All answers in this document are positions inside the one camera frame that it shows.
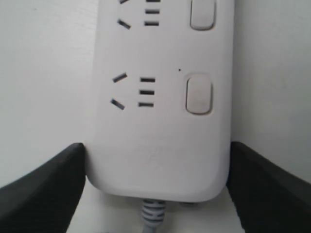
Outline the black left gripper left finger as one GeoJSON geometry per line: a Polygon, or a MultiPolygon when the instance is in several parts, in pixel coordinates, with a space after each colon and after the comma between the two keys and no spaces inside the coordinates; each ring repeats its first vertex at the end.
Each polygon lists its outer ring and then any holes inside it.
{"type": "Polygon", "coordinates": [[[65,233],[82,196],[86,149],[73,143],[0,189],[2,233],[65,233]]]}

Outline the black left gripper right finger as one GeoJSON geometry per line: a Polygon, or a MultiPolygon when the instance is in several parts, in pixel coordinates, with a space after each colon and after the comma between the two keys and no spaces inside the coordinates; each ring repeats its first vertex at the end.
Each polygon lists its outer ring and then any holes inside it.
{"type": "Polygon", "coordinates": [[[246,233],[309,233],[311,185],[241,142],[231,143],[226,184],[246,233]]]}

